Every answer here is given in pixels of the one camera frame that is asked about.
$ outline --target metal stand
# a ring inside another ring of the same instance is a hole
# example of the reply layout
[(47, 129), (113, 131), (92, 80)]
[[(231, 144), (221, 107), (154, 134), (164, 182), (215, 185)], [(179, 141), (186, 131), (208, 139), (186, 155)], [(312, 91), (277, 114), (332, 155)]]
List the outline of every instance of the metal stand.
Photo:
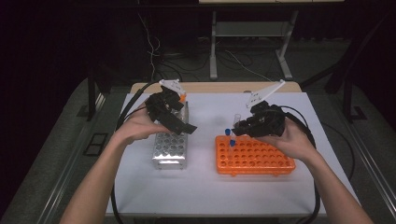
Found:
[(292, 80), (285, 53), (290, 42), (298, 11), (293, 11), (289, 21), (217, 21), (216, 11), (212, 18), (212, 36), (210, 52), (210, 79), (218, 79), (216, 64), (216, 36), (283, 36), (283, 44), (276, 50), (276, 57), (286, 80)]

